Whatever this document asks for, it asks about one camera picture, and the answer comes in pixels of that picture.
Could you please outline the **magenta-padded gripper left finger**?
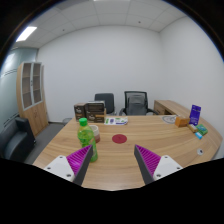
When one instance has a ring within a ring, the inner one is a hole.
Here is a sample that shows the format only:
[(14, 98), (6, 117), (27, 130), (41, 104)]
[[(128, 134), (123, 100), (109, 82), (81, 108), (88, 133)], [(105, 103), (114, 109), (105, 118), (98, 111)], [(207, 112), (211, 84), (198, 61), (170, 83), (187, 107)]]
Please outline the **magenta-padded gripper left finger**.
[(68, 156), (59, 155), (44, 170), (81, 186), (93, 155), (93, 146), (89, 145)]

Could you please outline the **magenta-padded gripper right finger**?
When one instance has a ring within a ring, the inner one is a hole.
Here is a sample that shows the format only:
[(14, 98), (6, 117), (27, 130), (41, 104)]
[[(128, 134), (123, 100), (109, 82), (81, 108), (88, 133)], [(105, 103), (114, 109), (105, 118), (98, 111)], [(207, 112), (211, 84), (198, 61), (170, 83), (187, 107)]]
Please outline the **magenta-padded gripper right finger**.
[(139, 145), (134, 147), (134, 155), (146, 185), (182, 169), (170, 156), (159, 156)]

